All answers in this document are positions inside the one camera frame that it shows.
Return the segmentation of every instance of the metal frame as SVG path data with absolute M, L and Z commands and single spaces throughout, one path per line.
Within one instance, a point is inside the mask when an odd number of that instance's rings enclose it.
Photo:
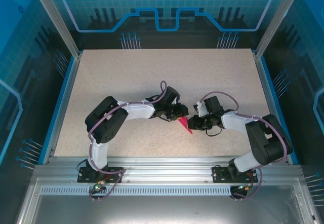
M 45 8 L 47 14 L 50 16 L 53 24 L 60 33 L 63 41 L 65 42 L 67 48 L 75 59 L 79 57 L 79 49 L 75 44 L 69 30 L 67 29 L 59 11 L 57 10 L 53 0 L 40 0 L 43 7 Z
M 212 181 L 211 167 L 216 164 L 226 166 L 233 157 L 146 157 L 146 158 L 119 158 L 109 157 L 110 166 L 122 166 L 126 168 L 123 182 L 117 188 L 132 189 L 142 186 L 145 189 L 171 187 L 177 189 L 187 189 L 194 187 L 200 195 L 206 194 L 204 188 L 226 188 L 233 184 L 214 184 Z M 91 186 L 92 184 L 77 183 L 77 170 L 75 166 L 83 158 L 50 157 L 47 165 L 38 165 L 28 188 L 25 201 L 23 203 L 17 223 L 32 223 L 36 207 L 43 188 L 80 188 L 81 186 Z M 301 210 L 301 218 L 305 223 L 313 223 L 312 215 L 307 203 L 307 186 L 301 167 L 298 165 L 273 164 L 263 168 L 264 186 L 292 185 L 298 197 L 298 204 Z M 58 193 L 46 193 L 46 195 L 58 195 Z
M 282 0 L 277 11 L 275 12 L 267 30 L 265 31 L 261 41 L 256 49 L 256 56 L 258 59 L 261 58 L 265 49 L 268 47 L 272 37 L 279 28 L 282 20 L 286 16 L 288 9 L 292 5 L 294 0 Z
M 50 153 L 55 149 L 62 127 L 63 118 L 78 69 L 79 51 L 53 1 L 40 1 L 61 34 L 71 54 L 76 58 L 76 61 L 71 68 L 71 73 L 67 81 L 58 115 L 55 119 L 53 133 L 49 140 L 49 146 L 43 164 L 47 162 L 47 159 L 48 162 L 46 165 L 38 165 L 35 167 L 21 212 L 18 216 L 17 223 L 19 224 L 32 223 L 40 195 L 42 195 L 42 188 L 47 186 L 68 186 L 69 188 L 80 188 L 80 186 L 92 185 L 76 182 L 77 171 L 75 167 L 81 160 L 83 160 L 83 158 L 54 157 Z M 282 0 L 256 50 L 256 65 L 260 75 L 260 80 L 269 109 L 271 113 L 276 116 L 278 116 L 278 112 L 271 95 L 269 83 L 264 74 L 263 65 L 260 63 L 260 59 L 292 2 L 293 0 Z M 127 170 L 122 183 L 120 183 L 117 188 L 133 188 L 135 186 L 143 186 L 144 188 L 150 188 L 152 186 L 176 186 L 178 188 L 187 188 L 188 186 L 194 186 L 199 189 L 207 186 L 209 188 L 217 188 L 233 185 L 214 184 L 211 173 L 211 167 L 216 164 L 227 166 L 228 161 L 233 158 L 234 157 L 110 157 L 108 158 L 108 162 L 110 166 L 121 166 Z M 311 197 L 300 166 L 277 164 L 268 165 L 263 168 L 263 176 L 263 185 L 293 186 L 296 201 L 300 207 L 300 218 L 302 218 L 305 223 L 314 223 L 312 214 L 315 215 L 316 220 L 319 220 L 314 211 L 314 206 L 311 202 Z

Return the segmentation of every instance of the speckled tabletop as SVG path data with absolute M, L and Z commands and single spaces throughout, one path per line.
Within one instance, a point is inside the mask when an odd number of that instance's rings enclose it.
M 241 113 L 269 113 L 250 49 L 84 50 L 55 156 L 88 155 L 85 118 L 105 97 L 142 100 L 160 93 L 161 80 L 181 94 L 190 115 L 193 105 L 215 90 L 236 98 Z M 235 109 L 226 96 L 218 98 L 224 109 Z M 247 136 L 233 130 L 208 137 L 204 131 L 191 135 L 178 121 L 137 119 L 123 124 L 108 155 L 238 156 L 248 150 Z

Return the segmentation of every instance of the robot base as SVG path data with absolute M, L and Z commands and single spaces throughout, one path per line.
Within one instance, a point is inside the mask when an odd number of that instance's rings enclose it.
M 116 172 L 123 170 L 123 167 L 104 167 L 102 169 L 106 172 Z M 86 183 L 97 183 L 101 180 L 105 180 L 106 183 L 115 183 L 119 178 L 118 174 L 114 175 L 105 175 L 94 170 L 92 167 L 89 166 L 88 162 L 86 162 L 86 167 L 80 167 L 79 174 L 77 177 L 77 182 L 86 182 Z
M 248 173 L 252 174 L 253 183 L 258 182 L 256 170 L 243 172 L 233 179 L 228 171 L 228 167 L 221 167 L 218 165 L 212 167 L 213 183 L 251 183 L 251 178 L 247 175 Z

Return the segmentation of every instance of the purple cable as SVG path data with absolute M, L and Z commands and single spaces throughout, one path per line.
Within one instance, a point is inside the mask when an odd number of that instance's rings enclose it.
M 244 114 L 239 114 L 237 112 L 238 108 L 239 108 L 239 105 L 238 105 L 238 102 L 235 100 L 234 97 L 232 97 L 231 95 L 225 93 L 225 92 L 222 92 L 222 91 L 212 91 L 208 94 L 206 94 L 201 100 L 200 102 L 202 102 L 207 96 L 209 96 L 210 94 L 214 94 L 214 93 L 218 93 L 218 94 L 223 94 L 225 96 L 228 96 L 229 98 L 231 98 L 235 104 L 236 104 L 236 109 L 235 109 L 235 114 L 240 116 L 240 117 L 243 117 L 243 118 L 246 118 L 246 119 L 256 119 L 256 120 L 259 120 L 261 121 L 262 123 L 266 124 L 273 132 L 274 134 L 278 137 L 280 143 L 282 144 L 282 148 L 283 148 L 283 157 L 278 160 L 278 161 L 275 161 L 276 163 L 282 163 L 286 160 L 286 157 L 287 157 L 287 147 L 286 147 L 286 144 L 284 142 L 284 139 L 281 137 L 281 135 L 279 134 L 279 132 L 270 124 L 268 123 L 266 120 L 260 118 L 260 117 L 257 117 L 257 116 L 249 116 L 249 115 L 244 115 Z
M 249 196 L 244 196 L 244 195 L 241 195 L 241 194 L 233 194 L 233 195 L 237 195 L 237 196 L 240 196 L 240 197 L 243 197 L 245 200 L 248 200 L 249 198 L 251 198 L 252 196 L 256 195 L 257 192 L 260 190 L 261 188 L 261 184 L 262 184 L 262 179 L 263 179 L 263 176 L 262 176 L 262 171 L 261 171 L 261 168 L 257 168 L 259 171 L 260 171 L 260 183 L 259 185 L 257 186 L 257 189 Z
M 119 183 L 119 181 L 121 180 L 121 178 L 123 177 L 123 175 L 124 174 L 121 174 L 121 176 L 119 176 L 119 178 L 117 179 L 117 181 L 115 182 L 115 184 L 112 186 L 112 188 L 109 190 L 109 192 L 106 195 L 104 195 L 103 197 L 101 197 L 101 198 L 99 197 L 98 198 L 98 201 L 106 199 L 112 193 L 112 191 L 115 189 L 117 183 Z M 89 192 L 89 197 L 92 198 L 92 199 L 94 199 L 93 198 L 93 195 L 92 195 L 92 191 Z
M 103 173 L 103 174 L 118 174 L 118 173 L 121 173 L 121 175 L 123 176 L 123 174 L 125 173 L 126 170 L 121 170 L 121 171 L 116 171 L 116 172 L 106 172 L 106 171 L 103 171 L 101 170 L 100 168 L 98 168 L 95 164 L 95 162 L 93 161 L 93 158 L 92 158 L 92 147 L 93 147 L 93 142 L 94 142 L 94 139 L 92 137 L 92 133 L 93 131 L 107 118 L 109 117 L 109 115 L 113 114 L 115 111 L 117 111 L 118 109 L 122 108 L 123 106 L 127 106 L 127 105 L 133 105 L 133 104 L 142 104 L 142 105 L 147 105 L 147 104 L 154 104 L 154 103 L 157 103 L 159 102 L 163 97 L 164 95 L 166 94 L 167 92 L 167 82 L 165 81 L 161 81 L 160 83 L 160 87 L 161 87 L 161 90 L 163 91 L 162 95 L 160 97 L 158 97 L 156 100 L 154 101 L 148 101 L 148 102 L 140 102 L 140 101 L 132 101 L 132 102 L 128 102 L 128 103 L 124 103 L 122 105 L 119 105 L 117 107 L 115 107 L 114 109 L 112 109 L 111 111 L 109 111 L 105 116 L 102 117 L 102 119 L 100 119 L 93 127 L 92 129 L 89 131 L 89 134 L 88 134 L 88 137 L 91 141 L 90 143 L 90 147 L 89 147 L 89 158 L 90 158 L 90 161 L 91 161 L 91 164 L 92 166 L 99 172 Z
M 225 93 L 225 92 L 222 92 L 222 91 L 212 91 L 212 92 L 210 92 L 210 93 L 208 93 L 208 94 L 206 94 L 199 102 L 202 102 L 206 97 L 208 97 L 210 94 L 223 94 L 223 95 L 225 95 L 225 96 L 228 96 L 229 98 L 231 98 L 234 102 L 235 102 L 235 104 L 236 104 L 236 109 L 235 109 L 235 112 L 238 110 L 238 108 L 239 108 L 239 105 L 238 105 L 238 102 L 235 100 L 235 98 L 234 97 L 232 97 L 230 94 L 227 94 L 227 93 Z
M 280 143 L 282 144 L 282 148 L 283 148 L 283 157 L 280 160 L 275 161 L 276 163 L 282 163 L 285 162 L 286 157 L 287 157 L 287 147 L 286 144 L 284 142 L 284 139 L 281 137 L 281 135 L 279 134 L 279 132 L 270 124 L 268 123 L 266 120 L 257 117 L 257 116 L 249 116 L 249 115 L 244 115 L 244 114 L 239 114 L 239 113 L 235 113 L 236 115 L 246 118 L 246 119 L 256 119 L 261 121 L 262 123 L 266 124 L 273 132 L 274 134 L 278 137 L 278 139 L 280 140 Z

